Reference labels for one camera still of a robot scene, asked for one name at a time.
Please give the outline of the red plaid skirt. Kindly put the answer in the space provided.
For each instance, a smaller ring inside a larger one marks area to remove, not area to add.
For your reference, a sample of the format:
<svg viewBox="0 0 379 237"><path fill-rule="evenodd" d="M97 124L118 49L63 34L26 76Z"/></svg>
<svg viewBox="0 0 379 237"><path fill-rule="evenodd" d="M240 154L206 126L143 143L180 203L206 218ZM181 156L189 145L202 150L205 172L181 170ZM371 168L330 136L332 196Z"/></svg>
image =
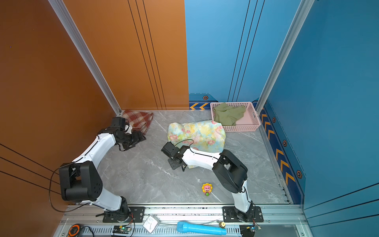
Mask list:
<svg viewBox="0 0 379 237"><path fill-rule="evenodd" d="M141 131L143 135L147 134L147 131L153 121L154 114L148 112L132 111L125 110L122 114L122 117L125 118L130 128L130 131Z"/></svg>

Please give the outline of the floral pastel skirt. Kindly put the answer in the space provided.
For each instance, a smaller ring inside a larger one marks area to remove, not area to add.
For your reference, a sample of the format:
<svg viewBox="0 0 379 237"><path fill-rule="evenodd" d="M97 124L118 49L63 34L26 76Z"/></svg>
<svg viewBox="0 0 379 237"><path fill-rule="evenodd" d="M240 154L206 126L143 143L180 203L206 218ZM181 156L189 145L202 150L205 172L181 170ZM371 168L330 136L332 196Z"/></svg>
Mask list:
<svg viewBox="0 0 379 237"><path fill-rule="evenodd" d="M171 123L168 141L175 146L191 146L192 151L220 153L224 150L226 132L221 123L205 120L189 123Z"/></svg>

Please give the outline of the pink perforated plastic basket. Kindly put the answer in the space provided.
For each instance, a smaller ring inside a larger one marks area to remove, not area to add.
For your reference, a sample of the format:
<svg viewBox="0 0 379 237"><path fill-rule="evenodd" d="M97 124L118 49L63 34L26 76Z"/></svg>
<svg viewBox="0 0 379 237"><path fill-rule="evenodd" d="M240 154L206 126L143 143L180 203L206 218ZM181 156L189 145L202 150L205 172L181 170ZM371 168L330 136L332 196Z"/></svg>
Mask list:
<svg viewBox="0 0 379 237"><path fill-rule="evenodd" d="M246 108L246 112L244 113L243 118L239 119L236 122L236 125L232 125L232 126L222 125L225 132L254 132L260 127L261 120L259 119L259 116L252 102L226 102L226 103L229 106L233 106L233 107L244 106ZM218 103L218 102L210 103L211 116L213 120L214 120L213 109L220 104L222 103Z"/></svg>

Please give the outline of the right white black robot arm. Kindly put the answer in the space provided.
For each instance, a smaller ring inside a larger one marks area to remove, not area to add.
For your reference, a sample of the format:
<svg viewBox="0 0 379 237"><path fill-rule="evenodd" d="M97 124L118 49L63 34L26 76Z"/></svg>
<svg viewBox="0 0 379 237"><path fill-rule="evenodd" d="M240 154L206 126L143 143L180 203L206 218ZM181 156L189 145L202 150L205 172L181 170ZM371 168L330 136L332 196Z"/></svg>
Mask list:
<svg viewBox="0 0 379 237"><path fill-rule="evenodd" d="M255 207L247 190L248 168L229 150L209 153L183 145L178 148L167 142L161 151L168 157L173 170L189 166L213 171L222 186L232 193L234 207L225 211L225 222L255 222Z"/></svg>

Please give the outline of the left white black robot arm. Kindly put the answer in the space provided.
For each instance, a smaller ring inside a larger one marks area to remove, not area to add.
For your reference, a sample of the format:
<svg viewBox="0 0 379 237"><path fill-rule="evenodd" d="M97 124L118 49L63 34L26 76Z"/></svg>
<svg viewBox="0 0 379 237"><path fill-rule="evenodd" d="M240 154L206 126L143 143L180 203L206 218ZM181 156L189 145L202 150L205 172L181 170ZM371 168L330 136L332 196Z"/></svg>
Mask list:
<svg viewBox="0 0 379 237"><path fill-rule="evenodd" d="M118 145L121 151L134 148L146 140L141 131L127 133L117 128L101 130L93 143L71 163L59 168L61 196L65 201L79 202L103 209L104 222L141 222L143 207L128 206L126 198L115 195L103 186L98 167L106 153Z"/></svg>

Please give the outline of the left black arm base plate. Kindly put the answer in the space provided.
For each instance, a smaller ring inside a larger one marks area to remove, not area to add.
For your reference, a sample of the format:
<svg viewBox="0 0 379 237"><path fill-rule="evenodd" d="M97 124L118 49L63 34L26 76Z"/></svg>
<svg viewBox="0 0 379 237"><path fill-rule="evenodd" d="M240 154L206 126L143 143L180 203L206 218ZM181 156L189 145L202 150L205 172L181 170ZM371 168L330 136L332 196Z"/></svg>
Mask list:
<svg viewBox="0 0 379 237"><path fill-rule="evenodd" d="M142 223L145 214L144 206L132 206L124 213L122 211L105 211L103 223Z"/></svg>

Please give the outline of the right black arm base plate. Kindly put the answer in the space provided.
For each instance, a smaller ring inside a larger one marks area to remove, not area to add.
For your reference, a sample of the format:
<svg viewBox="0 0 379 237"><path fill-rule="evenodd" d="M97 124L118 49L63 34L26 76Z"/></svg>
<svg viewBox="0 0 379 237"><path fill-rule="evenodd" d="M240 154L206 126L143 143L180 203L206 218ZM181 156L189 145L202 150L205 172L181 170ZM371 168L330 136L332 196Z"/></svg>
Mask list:
<svg viewBox="0 0 379 237"><path fill-rule="evenodd" d="M224 222L263 223L264 217L259 206L250 206L247 212L242 212L234 206L222 207Z"/></svg>

